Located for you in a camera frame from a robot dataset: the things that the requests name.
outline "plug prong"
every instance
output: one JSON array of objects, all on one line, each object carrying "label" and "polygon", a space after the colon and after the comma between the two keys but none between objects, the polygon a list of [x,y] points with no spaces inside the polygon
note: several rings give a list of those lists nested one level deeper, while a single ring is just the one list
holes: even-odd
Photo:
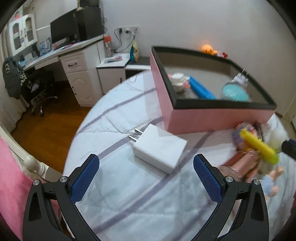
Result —
[{"label": "plug prong", "polygon": [[132,141],[134,141],[134,142],[136,142],[137,141],[137,139],[136,138],[134,138],[134,137],[132,137],[132,136],[128,136]]},{"label": "plug prong", "polygon": [[137,129],[137,128],[135,128],[135,132],[137,132],[138,134],[140,134],[140,135],[142,135],[143,134],[143,132],[142,131],[140,131],[139,129]]}]

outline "pink storage box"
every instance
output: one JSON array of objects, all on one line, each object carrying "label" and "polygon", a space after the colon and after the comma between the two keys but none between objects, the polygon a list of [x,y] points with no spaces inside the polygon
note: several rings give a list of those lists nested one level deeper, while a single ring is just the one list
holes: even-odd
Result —
[{"label": "pink storage box", "polygon": [[[249,75],[247,93],[251,102],[219,100],[224,84],[242,68],[231,60],[194,50],[152,47],[150,66],[164,120],[165,130],[172,134],[217,131],[234,128],[239,123],[266,123],[276,104]],[[168,74],[190,75],[210,90],[217,100],[202,100],[192,93],[177,95]]]}]

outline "desk drawer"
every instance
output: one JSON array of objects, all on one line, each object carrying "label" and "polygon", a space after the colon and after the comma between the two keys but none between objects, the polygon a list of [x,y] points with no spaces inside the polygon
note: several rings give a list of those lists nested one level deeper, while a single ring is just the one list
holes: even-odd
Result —
[{"label": "desk drawer", "polygon": [[60,60],[66,74],[87,70],[87,64],[83,52],[63,56]]}]

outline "yellow toy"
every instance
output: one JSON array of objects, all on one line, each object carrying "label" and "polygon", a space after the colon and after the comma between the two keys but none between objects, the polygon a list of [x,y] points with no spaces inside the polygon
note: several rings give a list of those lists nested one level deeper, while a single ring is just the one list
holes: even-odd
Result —
[{"label": "yellow toy", "polygon": [[269,161],[271,164],[275,165],[278,163],[279,158],[276,155],[275,150],[270,148],[268,145],[266,145],[264,142],[259,141],[256,136],[251,134],[246,129],[242,129],[240,132],[240,136],[254,149],[261,152],[261,154],[264,156],[264,158]]},{"label": "yellow toy", "polygon": [[204,46],[202,46],[202,53],[207,53],[210,55],[217,55],[218,51],[217,50],[214,51],[211,45],[205,44]]}]

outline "cabinet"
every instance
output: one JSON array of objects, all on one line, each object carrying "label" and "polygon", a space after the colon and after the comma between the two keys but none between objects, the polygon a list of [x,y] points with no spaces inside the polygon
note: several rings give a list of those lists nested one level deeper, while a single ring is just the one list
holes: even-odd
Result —
[{"label": "cabinet", "polygon": [[93,106],[103,90],[96,67],[100,64],[97,43],[63,55],[61,60],[68,81],[80,106]]},{"label": "cabinet", "polygon": [[126,79],[124,68],[104,68],[98,69],[99,78],[102,84],[104,94]]},{"label": "cabinet", "polygon": [[93,106],[97,102],[88,71],[67,74],[67,77],[74,95],[81,106]]},{"label": "cabinet", "polygon": [[38,39],[34,15],[27,14],[11,22],[9,24],[9,36],[13,55],[36,43]]}]

